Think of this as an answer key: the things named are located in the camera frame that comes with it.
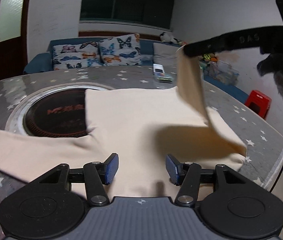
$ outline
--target butterfly pillow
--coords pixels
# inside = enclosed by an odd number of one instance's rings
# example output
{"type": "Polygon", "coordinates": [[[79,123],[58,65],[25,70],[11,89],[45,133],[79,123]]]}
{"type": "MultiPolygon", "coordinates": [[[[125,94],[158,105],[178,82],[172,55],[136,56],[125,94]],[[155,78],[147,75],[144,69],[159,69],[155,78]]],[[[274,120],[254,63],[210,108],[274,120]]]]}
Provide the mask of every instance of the butterfly pillow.
{"type": "Polygon", "coordinates": [[[82,53],[83,58],[95,58],[100,60],[98,42],[89,41],[75,45],[76,51],[82,53]]]}
{"type": "Polygon", "coordinates": [[[87,68],[102,66],[99,60],[95,58],[69,59],[61,61],[59,58],[53,60],[54,70],[68,70],[72,68],[87,68]]]}
{"type": "Polygon", "coordinates": [[[140,65],[139,34],[129,34],[101,40],[101,59],[104,65],[140,65]]]}

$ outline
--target blue gripper pad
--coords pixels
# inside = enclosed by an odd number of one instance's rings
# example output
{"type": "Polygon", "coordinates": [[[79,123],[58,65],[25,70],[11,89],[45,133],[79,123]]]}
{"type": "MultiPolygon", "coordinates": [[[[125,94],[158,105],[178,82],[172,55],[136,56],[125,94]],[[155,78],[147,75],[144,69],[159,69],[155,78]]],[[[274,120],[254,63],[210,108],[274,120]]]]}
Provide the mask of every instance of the blue gripper pad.
{"type": "Polygon", "coordinates": [[[109,185],[113,182],[115,174],[118,170],[119,165],[119,158],[118,154],[106,165],[106,172],[105,172],[105,185],[109,185]]]}
{"type": "Polygon", "coordinates": [[[166,170],[169,174],[171,182],[175,185],[179,184],[178,168],[168,155],[166,156],[166,170]]]}

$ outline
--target dark window glass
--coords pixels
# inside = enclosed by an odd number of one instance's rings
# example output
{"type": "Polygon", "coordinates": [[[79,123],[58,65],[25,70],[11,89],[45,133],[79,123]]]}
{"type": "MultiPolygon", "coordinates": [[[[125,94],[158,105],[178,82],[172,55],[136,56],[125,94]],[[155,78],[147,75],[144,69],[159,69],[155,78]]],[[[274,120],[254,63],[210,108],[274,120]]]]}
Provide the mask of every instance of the dark window glass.
{"type": "Polygon", "coordinates": [[[80,19],[111,18],[113,3],[114,0],[82,0],[80,19]]]}
{"type": "Polygon", "coordinates": [[[169,29],[174,0],[83,0],[81,20],[109,19],[169,29]]]}

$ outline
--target red stool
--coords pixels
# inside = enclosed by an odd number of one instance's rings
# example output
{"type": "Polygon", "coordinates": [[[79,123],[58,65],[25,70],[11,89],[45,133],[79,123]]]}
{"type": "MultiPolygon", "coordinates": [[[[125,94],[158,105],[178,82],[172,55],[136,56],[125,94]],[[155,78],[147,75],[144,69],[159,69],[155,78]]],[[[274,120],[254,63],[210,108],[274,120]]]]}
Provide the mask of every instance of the red stool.
{"type": "Polygon", "coordinates": [[[258,90],[253,90],[245,102],[245,106],[250,108],[263,119],[267,116],[270,104],[271,98],[258,90]]]}

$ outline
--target frosted glass panel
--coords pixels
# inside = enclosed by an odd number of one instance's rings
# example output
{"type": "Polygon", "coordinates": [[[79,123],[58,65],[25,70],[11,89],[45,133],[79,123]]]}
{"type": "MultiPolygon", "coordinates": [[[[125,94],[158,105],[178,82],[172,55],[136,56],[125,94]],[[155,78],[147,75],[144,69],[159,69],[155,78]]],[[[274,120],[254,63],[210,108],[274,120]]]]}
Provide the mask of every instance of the frosted glass panel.
{"type": "Polygon", "coordinates": [[[20,36],[24,0],[0,0],[0,42],[20,36]]]}

